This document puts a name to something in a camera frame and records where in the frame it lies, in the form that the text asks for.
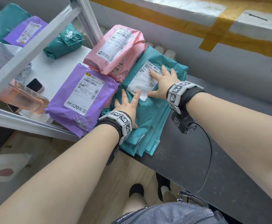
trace black shoe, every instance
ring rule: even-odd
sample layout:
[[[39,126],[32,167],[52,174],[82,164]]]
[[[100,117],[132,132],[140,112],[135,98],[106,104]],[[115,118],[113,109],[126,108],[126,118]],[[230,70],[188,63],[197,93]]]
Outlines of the black shoe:
[[[158,197],[163,202],[163,195],[162,195],[162,192],[161,192],[161,187],[162,186],[167,186],[169,188],[169,191],[170,191],[170,180],[163,177],[162,175],[160,175],[157,172],[156,172],[156,180],[158,181]]]
[[[139,184],[139,183],[132,185],[132,187],[130,188],[129,198],[134,193],[139,193],[141,196],[144,196],[144,188],[143,188],[143,186],[141,184]]]

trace zipper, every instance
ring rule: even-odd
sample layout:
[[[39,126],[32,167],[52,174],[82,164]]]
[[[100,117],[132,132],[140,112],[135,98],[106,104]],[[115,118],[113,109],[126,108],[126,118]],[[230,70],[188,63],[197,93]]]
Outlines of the zipper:
[[[183,224],[195,224],[195,223],[202,221],[203,219],[210,218],[212,216],[214,216],[214,213],[208,209],[208,210],[205,210],[201,213],[198,213],[198,214],[192,216]]]

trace forearm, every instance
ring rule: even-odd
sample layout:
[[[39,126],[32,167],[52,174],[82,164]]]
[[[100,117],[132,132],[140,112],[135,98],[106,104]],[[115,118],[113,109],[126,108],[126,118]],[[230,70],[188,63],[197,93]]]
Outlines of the forearm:
[[[0,223],[76,223],[108,158],[117,130],[97,126],[0,206]]]
[[[272,117],[207,93],[196,94],[186,108],[272,197]]]

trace person's right arm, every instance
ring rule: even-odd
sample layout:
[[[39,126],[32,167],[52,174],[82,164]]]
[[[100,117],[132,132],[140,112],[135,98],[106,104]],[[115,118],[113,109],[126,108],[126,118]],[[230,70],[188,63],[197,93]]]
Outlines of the person's right arm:
[[[162,67],[163,76],[151,72],[159,90],[151,97],[166,98],[178,82]],[[196,94],[186,105],[190,116],[272,198],[272,116],[222,100],[208,93]]]

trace metal bar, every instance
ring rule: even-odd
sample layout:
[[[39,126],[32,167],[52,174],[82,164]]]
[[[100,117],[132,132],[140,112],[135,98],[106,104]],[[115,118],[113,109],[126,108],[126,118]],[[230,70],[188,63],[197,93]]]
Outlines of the metal bar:
[[[27,66],[79,13],[78,3],[71,3],[37,36],[0,69],[0,91]]]
[[[76,135],[69,131],[60,129],[53,125],[41,123],[36,120],[27,119],[23,116],[4,111],[2,109],[0,109],[0,127],[6,127],[73,142],[79,140]]]
[[[78,15],[78,19],[84,27],[84,31],[86,32],[89,41],[94,47],[100,39],[103,38],[103,34],[99,28],[99,24],[92,11],[89,0],[69,0],[69,2],[77,2],[80,5],[81,13]]]

